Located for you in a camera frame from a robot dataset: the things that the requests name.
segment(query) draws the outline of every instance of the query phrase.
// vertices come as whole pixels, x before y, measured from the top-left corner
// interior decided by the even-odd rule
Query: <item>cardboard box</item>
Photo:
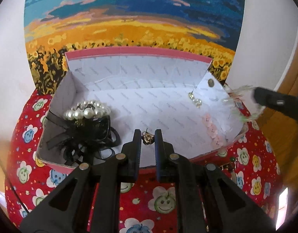
[[[214,150],[206,113],[212,116],[228,145],[243,135],[243,123],[234,106],[222,99],[228,94],[207,71],[211,58],[171,49],[151,47],[104,47],[67,52],[69,71],[50,104],[50,111],[63,113],[83,100],[100,100],[111,108],[111,126],[122,145],[133,138],[135,129],[154,133],[161,129],[165,141],[175,152],[195,158]],[[213,79],[214,87],[208,86]],[[202,100],[197,108],[188,93]],[[77,165],[65,166],[62,151],[47,148],[47,141],[64,129],[49,120],[38,145],[37,155],[53,169],[70,173]],[[154,145],[142,145],[140,167],[155,165]]]

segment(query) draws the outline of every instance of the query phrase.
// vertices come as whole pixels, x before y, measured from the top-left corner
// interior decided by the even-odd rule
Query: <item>white wall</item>
[[[298,42],[298,8],[293,0],[245,0],[242,31],[227,84],[277,90]],[[243,97],[251,113],[251,93]]]
[[[25,0],[0,5],[0,139],[9,140],[35,86],[23,30]],[[292,0],[246,0],[243,28],[227,78],[231,88],[250,84],[277,88],[298,36],[298,9]],[[250,96],[245,104],[255,106]]]
[[[0,139],[10,140],[24,104],[35,89],[24,41],[25,0],[0,5]]]

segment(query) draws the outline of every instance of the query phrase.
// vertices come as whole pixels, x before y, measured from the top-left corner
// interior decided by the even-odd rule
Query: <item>painted sky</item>
[[[149,15],[161,21],[173,18],[189,25],[206,26],[220,35],[219,40],[211,41],[235,50],[244,0],[26,0],[24,26],[96,8],[108,8],[104,14],[109,16]]]

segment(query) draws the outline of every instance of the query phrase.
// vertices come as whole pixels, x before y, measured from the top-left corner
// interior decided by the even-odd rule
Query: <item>sunflower field painting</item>
[[[53,94],[65,52],[151,46],[204,55],[224,82],[238,44],[245,0],[26,0],[25,45],[39,94]]]

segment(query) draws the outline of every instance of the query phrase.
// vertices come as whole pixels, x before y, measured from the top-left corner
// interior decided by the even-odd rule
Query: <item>red tablecloth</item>
[[[32,94],[15,127],[8,157],[8,176],[29,210],[34,209],[66,177],[65,174],[52,170],[35,158],[42,133],[42,121],[51,98],[50,95],[39,96],[36,91]],[[241,102],[236,105],[243,114],[249,115]],[[200,158],[198,163],[222,165],[228,163],[231,157],[236,157],[237,185],[271,218],[274,218],[278,209],[278,195],[282,188],[280,170],[272,148],[257,123],[249,122],[248,126],[249,131],[229,148],[228,153],[224,155],[212,153]],[[27,213],[7,181],[5,188],[9,218],[19,226]],[[158,183],[154,172],[140,174],[135,185],[122,183],[120,233],[134,230],[144,233],[177,232],[174,189],[172,183]]]

